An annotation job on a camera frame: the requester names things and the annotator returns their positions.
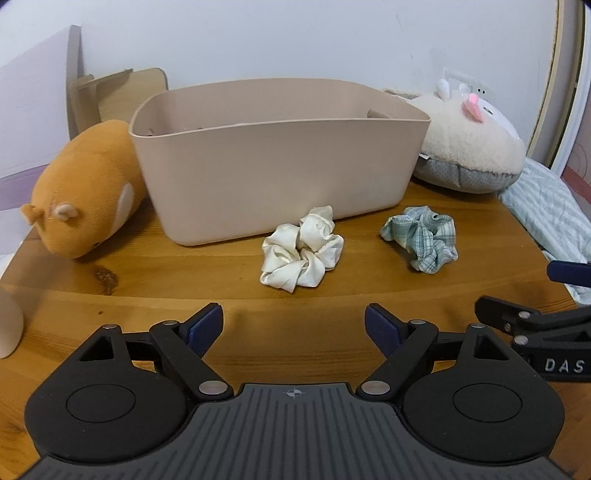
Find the orange hamster plush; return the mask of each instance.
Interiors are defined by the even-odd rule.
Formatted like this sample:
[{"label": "orange hamster plush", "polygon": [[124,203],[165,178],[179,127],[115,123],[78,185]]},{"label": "orange hamster plush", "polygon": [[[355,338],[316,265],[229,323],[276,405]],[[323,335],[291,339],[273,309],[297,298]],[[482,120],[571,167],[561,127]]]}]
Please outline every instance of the orange hamster plush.
[{"label": "orange hamster plush", "polygon": [[113,235],[145,195],[128,124],[109,120],[64,147],[21,212],[50,252],[77,258]]}]

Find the white wall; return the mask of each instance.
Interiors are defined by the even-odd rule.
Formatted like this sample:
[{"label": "white wall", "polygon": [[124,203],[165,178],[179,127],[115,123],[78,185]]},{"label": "white wall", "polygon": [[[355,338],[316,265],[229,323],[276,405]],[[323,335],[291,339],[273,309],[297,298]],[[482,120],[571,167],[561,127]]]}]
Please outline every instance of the white wall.
[{"label": "white wall", "polygon": [[555,15],[556,0],[10,0],[0,65],[76,24],[85,73],[158,66],[171,88],[313,76],[432,91],[449,67],[487,83],[527,143]]}]

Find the gray gripper base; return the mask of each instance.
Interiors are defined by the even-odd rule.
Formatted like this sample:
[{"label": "gray gripper base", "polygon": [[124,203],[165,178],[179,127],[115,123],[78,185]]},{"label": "gray gripper base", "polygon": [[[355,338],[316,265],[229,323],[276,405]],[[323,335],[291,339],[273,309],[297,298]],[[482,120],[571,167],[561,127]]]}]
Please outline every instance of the gray gripper base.
[{"label": "gray gripper base", "polygon": [[564,480],[544,458],[490,467],[430,451],[384,403],[346,384],[248,384],[232,400],[201,405],[170,443],[111,465],[39,460],[26,480]]}]

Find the plush ear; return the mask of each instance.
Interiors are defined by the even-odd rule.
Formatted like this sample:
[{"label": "plush ear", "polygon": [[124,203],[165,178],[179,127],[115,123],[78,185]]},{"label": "plush ear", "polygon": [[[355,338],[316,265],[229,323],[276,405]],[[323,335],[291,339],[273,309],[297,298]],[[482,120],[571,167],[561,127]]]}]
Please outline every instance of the plush ear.
[{"label": "plush ear", "polygon": [[78,216],[78,210],[71,203],[60,203],[54,207],[52,214],[58,220],[67,222],[70,218]]},{"label": "plush ear", "polygon": [[446,79],[440,79],[437,82],[437,96],[447,102],[452,97],[452,89]]},{"label": "plush ear", "polygon": [[43,214],[45,214],[42,208],[35,207],[30,203],[26,203],[25,205],[21,206],[21,213],[29,225],[41,220],[43,218]]}]

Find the white cup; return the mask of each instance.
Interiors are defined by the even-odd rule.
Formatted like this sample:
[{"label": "white cup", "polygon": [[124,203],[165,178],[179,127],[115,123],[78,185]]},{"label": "white cup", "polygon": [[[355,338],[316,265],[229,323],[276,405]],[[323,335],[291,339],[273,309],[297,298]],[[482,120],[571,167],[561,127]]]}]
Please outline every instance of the white cup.
[{"label": "white cup", "polygon": [[22,311],[6,290],[0,287],[0,358],[10,355],[22,336]]}]

